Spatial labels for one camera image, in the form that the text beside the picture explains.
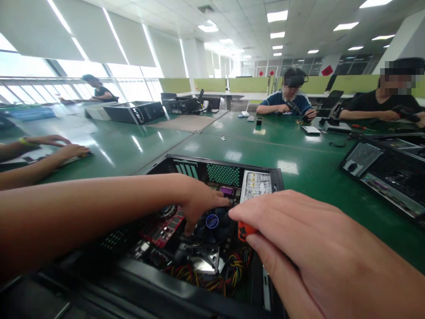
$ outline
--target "student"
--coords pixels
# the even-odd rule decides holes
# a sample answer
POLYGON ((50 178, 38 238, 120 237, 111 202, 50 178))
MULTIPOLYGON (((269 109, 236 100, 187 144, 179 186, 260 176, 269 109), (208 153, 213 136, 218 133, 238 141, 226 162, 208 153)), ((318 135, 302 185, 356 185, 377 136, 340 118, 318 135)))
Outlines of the student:
MULTIPOLYGON (((190 235, 204 212, 230 204, 182 174, 37 185, 0 192, 0 202, 3 282, 164 206, 182 206, 190 235)), ((289 190, 229 216, 259 230, 247 241, 291 318, 423 318, 425 276, 338 208, 289 190)))
POLYGON ((71 144, 69 140, 59 135, 23 137, 17 142, 0 145, 0 162, 17 158, 35 150, 39 145, 53 145, 60 147, 60 149, 56 153, 31 165, 1 172, 0 191, 34 185, 67 160, 90 152, 88 148, 71 144))
POLYGON ((425 126, 425 112, 416 99, 410 95, 409 88, 416 75, 424 74, 425 60, 422 58, 401 58, 390 63, 384 74, 380 76, 378 88, 354 98, 342 110, 342 120, 362 120, 378 118, 381 121, 396 121, 399 115, 392 111, 397 105, 404 105, 416 113, 421 121, 416 123, 425 126))
POLYGON ((100 100, 101 102, 118 102, 118 98, 116 98, 111 91, 105 88, 103 83, 95 76, 86 74, 83 75, 81 79, 90 84, 91 87, 95 88, 94 96, 91 100, 100 100))
POLYGON ((300 69, 289 68, 283 77, 282 89, 273 92, 257 107, 257 114, 280 112, 283 114, 306 115, 309 120, 316 117, 317 112, 311 107, 307 95, 300 91, 307 75, 300 69), (292 101, 300 112, 291 111, 285 101, 292 101))

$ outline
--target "glass railing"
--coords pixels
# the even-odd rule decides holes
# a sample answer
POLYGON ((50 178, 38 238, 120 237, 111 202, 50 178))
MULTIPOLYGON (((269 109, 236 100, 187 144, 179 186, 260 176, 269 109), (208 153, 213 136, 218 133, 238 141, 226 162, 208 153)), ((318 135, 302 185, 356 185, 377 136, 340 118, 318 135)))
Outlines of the glass railing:
MULTIPOLYGON (((120 102, 160 101, 157 78, 100 78, 120 102)), ((0 77, 0 102, 5 104, 56 103, 60 99, 84 100, 94 88, 80 78, 0 77)))

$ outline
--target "hand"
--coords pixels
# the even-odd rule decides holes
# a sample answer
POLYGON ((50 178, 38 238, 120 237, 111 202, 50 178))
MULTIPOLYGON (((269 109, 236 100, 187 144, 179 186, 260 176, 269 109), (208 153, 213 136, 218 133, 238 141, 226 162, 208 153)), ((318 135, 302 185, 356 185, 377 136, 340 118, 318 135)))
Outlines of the hand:
POLYGON ((306 115, 309 120, 312 120, 317 116, 317 111, 314 109, 309 109, 304 115, 306 115))
POLYGON ((289 112, 289 111, 290 111, 289 106, 287 106, 286 104, 278 105, 278 112, 286 113, 286 112, 289 112))
POLYGON ((260 230, 247 241, 291 318, 423 316, 425 276, 338 208, 281 191, 229 216, 260 230))
POLYGON ((382 111, 378 116, 381 121, 396 121, 400 119, 400 116, 394 111, 382 111))
POLYGON ((57 151, 51 156, 59 156, 66 161, 73 157, 80 157, 88 153, 90 153, 90 150, 87 147, 76 144, 70 144, 65 147, 62 147, 59 151, 57 151))
POLYGON ((60 135, 47 135, 47 136, 35 136, 35 137, 26 137, 25 140, 31 144, 37 145, 53 145, 64 147, 64 144, 57 143, 56 141, 64 142, 65 144, 71 144, 70 140, 60 136, 60 135))
POLYGON ((196 223, 207 211, 223 206, 230 206, 228 198, 223 193, 215 191, 203 182, 184 176, 184 180, 178 186, 185 189, 187 198, 180 203, 186 218, 185 235, 190 236, 195 230, 196 223))

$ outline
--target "red decoration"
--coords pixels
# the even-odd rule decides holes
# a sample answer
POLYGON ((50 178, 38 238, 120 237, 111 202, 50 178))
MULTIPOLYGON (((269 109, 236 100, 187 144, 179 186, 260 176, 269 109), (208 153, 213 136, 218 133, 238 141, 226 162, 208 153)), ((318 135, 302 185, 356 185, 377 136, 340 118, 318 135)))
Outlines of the red decoration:
POLYGON ((323 71, 322 71, 322 75, 331 75, 333 73, 333 69, 331 66, 327 66, 323 71))

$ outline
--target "screwdriver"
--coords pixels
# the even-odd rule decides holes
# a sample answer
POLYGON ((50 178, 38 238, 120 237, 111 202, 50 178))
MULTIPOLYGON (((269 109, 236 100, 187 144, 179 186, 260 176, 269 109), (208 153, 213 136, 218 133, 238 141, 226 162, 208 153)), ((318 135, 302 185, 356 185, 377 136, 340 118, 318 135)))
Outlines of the screwdriver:
POLYGON ((360 126, 360 125, 358 125, 358 124, 353 124, 353 125, 352 125, 352 128, 359 128, 359 129, 362 129, 362 130, 368 129, 369 131, 377 132, 376 130, 373 130, 373 129, 371 129, 371 128, 367 128, 366 126, 360 126))

